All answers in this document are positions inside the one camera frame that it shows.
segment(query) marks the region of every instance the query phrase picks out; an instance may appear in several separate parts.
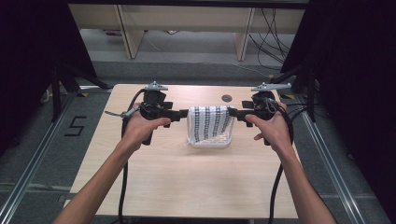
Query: black tape mark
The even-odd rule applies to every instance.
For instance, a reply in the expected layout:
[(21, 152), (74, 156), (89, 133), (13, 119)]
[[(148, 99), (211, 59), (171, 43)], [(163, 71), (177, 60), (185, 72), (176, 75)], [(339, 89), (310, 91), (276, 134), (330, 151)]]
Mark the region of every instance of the black tape mark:
[(67, 133), (64, 136), (66, 137), (78, 137), (81, 135), (82, 130), (84, 129), (85, 126), (81, 126), (81, 125), (74, 125), (76, 119), (85, 119), (87, 117), (85, 116), (74, 116), (72, 123), (70, 124), (69, 128), (76, 128), (78, 129), (78, 133)]

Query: person's left arm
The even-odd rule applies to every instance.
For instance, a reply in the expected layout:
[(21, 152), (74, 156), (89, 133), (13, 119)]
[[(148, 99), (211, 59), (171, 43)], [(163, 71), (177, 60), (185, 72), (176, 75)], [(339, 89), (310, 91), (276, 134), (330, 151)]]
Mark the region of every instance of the person's left arm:
[(142, 141), (146, 140), (154, 129), (170, 122), (170, 119), (165, 118), (146, 120), (139, 112), (134, 113), (116, 148), (53, 223), (91, 222), (125, 163), (140, 148)]

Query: folded cloth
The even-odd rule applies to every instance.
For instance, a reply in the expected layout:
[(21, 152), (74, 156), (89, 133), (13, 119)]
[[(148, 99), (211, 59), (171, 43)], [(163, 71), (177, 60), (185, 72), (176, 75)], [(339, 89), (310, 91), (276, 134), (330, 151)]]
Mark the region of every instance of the folded cloth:
[(197, 143), (224, 133), (230, 124), (228, 106), (194, 106), (189, 110), (189, 141)]

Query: person's right arm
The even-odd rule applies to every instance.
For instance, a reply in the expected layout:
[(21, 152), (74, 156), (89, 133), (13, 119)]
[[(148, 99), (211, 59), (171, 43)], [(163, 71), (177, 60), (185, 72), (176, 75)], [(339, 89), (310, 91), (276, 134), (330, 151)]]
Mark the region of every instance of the person's right arm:
[(268, 121), (255, 115), (246, 115), (246, 120), (254, 123), (262, 131), (254, 139), (260, 140), (265, 137), (279, 156), (300, 221), (315, 224), (336, 223), (332, 213), (308, 181), (291, 145), (288, 126), (282, 115), (277, 112)]

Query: light wood tabletop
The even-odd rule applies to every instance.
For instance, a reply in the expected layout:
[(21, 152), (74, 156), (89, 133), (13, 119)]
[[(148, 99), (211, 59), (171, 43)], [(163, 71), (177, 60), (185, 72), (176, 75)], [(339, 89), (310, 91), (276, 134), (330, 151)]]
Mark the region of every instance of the light wood tabletop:
[[(233, 105), (250, 100), (249, 87), (165, 85), (165, 101), (173, 109), (192, 106)], [(120, 84), (113, 89), (105, 110), (121, 113), (145, 85)], [(230, 103), (222, 101), (232, 96)], [(137, 99), (142, 102), (143, 94)], [(99, 169), (120, 141), (121, 118), (103, 114), (80, 166), (70, 193), (77, 193)], [(142, 146), (129, 159), (128, 186), (123, 214), (138, 217), (269, 217), (270, 196), (280, 164), (278, 156), (259, 132), (246, 123), (233, 124), (231, 144), (226, 148), (196, 148), (187, 141), (187, 121), (154, 131), (151, 145)], [(97, 215), (116, 216), (122, 174), (107, 194)], [(275, 217), (297, 218), (286, 178), (282, 175)]]

